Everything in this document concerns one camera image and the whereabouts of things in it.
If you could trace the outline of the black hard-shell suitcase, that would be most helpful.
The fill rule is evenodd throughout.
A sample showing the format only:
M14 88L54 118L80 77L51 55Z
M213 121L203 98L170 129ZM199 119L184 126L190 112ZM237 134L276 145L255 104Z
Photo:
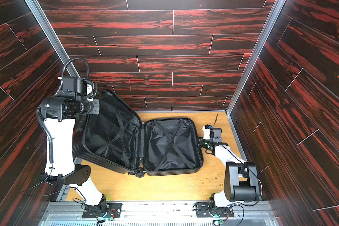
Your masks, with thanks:
M73 136L73 153L106 169L137 177L196 173L204 159L195 123L185 117L143 122L110 90L98 94L99 114Z

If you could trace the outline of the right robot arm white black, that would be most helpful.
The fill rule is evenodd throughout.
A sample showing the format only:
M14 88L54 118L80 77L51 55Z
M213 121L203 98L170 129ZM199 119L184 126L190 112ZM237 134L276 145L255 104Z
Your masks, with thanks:
M238 157L226 143L200 137L198 146L225 166L224 188L209 198L211 209L229 208L234 204L250 207L262 199L262 183L254 163Z

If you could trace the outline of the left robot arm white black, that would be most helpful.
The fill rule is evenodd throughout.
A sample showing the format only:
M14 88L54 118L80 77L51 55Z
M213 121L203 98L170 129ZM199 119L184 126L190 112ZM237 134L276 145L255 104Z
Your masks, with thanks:
M37 120L47 137L45 180L54 180L74 189L83 199L83 206L96 216L107 214L105 195L90 178L88 165L73 160L73 130L81 116L99 114L99 100L69 97L45 98L37 108Z

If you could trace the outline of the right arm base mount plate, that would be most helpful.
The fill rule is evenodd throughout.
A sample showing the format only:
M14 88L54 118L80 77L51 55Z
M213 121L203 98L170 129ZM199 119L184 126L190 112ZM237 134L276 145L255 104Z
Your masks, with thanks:
M196 202L193 206L197 218L232 218L233 209L228 207L215 207L210 202Z

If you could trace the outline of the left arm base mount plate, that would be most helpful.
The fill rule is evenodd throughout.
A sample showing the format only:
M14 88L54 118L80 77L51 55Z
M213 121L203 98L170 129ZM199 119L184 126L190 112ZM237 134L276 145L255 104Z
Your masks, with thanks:
M122 203L112 203L107 202L106 205L102 203L101 205L91 206L84 204L84 210L82 218L92 218L92 219L116 219L121 215Z

